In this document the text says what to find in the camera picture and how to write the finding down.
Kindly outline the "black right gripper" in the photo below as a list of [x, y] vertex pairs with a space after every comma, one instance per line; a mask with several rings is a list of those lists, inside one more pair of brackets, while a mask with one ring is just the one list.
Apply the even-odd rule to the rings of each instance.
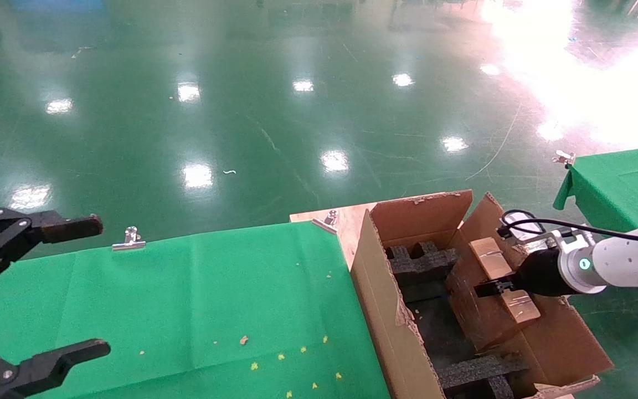
[[500, 277], [474, 286], [477, 297], [501, 295], [506, 291], [524, 290], [544, 297], [567, 294], [567, 283], [559, 270], [560, 250], [546, 248], [530, 253], [512, 277]]

